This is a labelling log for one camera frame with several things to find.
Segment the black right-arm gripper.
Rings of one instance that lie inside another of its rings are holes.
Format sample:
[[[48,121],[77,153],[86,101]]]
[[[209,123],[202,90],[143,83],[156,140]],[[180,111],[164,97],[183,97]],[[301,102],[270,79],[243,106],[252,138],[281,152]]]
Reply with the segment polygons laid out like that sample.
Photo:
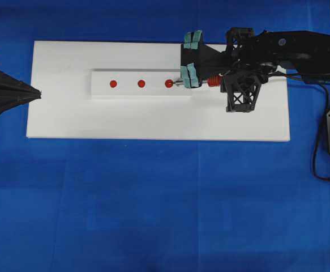
[[[257,85],[268,82],[278,68],[278,33],[233,27],[226,33],[226,49],[219,52],[203,41],[203,31],[188,32],[181,45],[181,79],[185,88],[221,76],[222,85]]]

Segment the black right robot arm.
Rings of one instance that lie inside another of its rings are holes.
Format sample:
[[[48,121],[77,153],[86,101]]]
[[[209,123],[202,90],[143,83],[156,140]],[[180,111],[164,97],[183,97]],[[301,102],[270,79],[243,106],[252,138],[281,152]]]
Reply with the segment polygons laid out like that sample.
[[[263,31],[234,27],[220,52],[203,41],[202,31],[185,34],[180,73],[187,88],[211,77],[223,79],[223,91],[257,88],[282,67],[295,70],[305,83],[330,84],[330,35],[310,31]]]

